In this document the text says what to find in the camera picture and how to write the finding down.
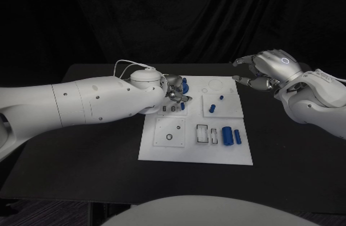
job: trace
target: white cable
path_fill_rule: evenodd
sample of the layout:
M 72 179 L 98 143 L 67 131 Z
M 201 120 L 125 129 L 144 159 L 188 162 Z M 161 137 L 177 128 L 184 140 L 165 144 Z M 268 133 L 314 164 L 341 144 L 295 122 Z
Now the white cable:
M 151 69 L 151 70 L 155 69 L 154 67 L 151 67 L 151 66 L 148 66 L 148 65 L 145 65 L 145 64 L 142 64 L 142 63 L 132 62 L 132 61 L 125 60 L 125 59 L 119 59 L 119 60 L 115 62 L 115 65 L 113 65 L 113 72 L 112 72 L 112 76 L 113 76 L 113 77 L 115 77 L 116 64 L 118 64 L 119 61 L 124 61 L 124 62 L 128 62 L 128 63 L 137 64 L 137 65 L 139 65 L 141 67 L 144 67 L 144 68 L 147 68 L 147 69 Z
M 333 75 L 323 72 L 318 68 L 315 69 L 315 72 L 318 72 L 320 74 L 324 74 L 324 77 L 330 77 L 331 79 L 346 83 L 346 79 L 340 79 L 340 78 L 334 77 Z
M 121 79 L 121 77 L 122 77 L 122 75 L 124 75 L 124 73 L 125 73 L 128 67 L 132 66 L 132 65 L 137 65 L 137 63 L 129 64 L 129 65 L 124 68 L 122 74 L 121 74 L 119 77 L 118 77 L 119 79 Z

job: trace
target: black curtain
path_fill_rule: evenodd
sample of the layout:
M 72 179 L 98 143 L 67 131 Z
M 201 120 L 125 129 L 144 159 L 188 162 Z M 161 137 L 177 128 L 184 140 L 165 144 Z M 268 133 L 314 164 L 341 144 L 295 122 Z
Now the black curtain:
M 0 84 L 18 75 L 59 81 L 73 63 L 224 63 L 272 48 L 346 78 L 344 0 L 1 0 L 1 8 Z

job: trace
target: table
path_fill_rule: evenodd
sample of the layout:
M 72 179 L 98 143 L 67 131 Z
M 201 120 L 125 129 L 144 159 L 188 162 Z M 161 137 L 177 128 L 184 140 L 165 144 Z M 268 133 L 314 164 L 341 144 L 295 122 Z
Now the table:
M 250 77 L 246 66 L 226 63 L 151 65 L 175 75 Z M 109 76 L 112 70 L 112 64 L 73 64 L 63 82 Z M 31 138 L 0 198 L 141 204 L 168 196 L 209 195 L 282 210 L 346 213 L 346 140 L 295 123 L 272 92 L 237 84 L 237 94 L 253 166 L 137 160 L 144 123 L 137 114 Z

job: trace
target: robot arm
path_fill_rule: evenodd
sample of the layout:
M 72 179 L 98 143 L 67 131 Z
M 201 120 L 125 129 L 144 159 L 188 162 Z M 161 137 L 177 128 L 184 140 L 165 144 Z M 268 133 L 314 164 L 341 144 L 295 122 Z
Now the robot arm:
M 256 78 L 233 76 L 233 80 L 259 91 L 275 89 L 273 97 L 289 118 L 346 139 L 346 86 L 340 83 L 344 80 L 320 69 L 302 72 L 297 60 L 281 49 L 236 59 L 233 66 L 243 63 Z
M 175 102 L 183 79 L 154 68 L 137 70 L 128 80 L 95 77 L 53 85 L 0 88 L 0 161 L 40 133 L 82 124 L 106 123 L 160 110 L 164 97 Z

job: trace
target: robotic hand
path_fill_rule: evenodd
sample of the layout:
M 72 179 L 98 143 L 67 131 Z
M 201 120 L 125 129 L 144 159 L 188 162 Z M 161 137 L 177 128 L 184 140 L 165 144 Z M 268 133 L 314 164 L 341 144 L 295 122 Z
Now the robotic hand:
M 233 76 L 233 80 L 259 91 L 273 92 L 289 118 L 314 124 L 346 139 L 346 86 L 320 69 L 302 72 L 294 57 L 284 50 L 266 50 L 240 57 L 233 66 L 248 64 L 255 79 Z
M 180 76 L 162 75 L 144 64 L 129 79 L 93 77 L 31 87 L 0 88 L 0 161 L 40 133 L 70 125 L 106 123 L 160 110 L 164 97 L 177 103 Z

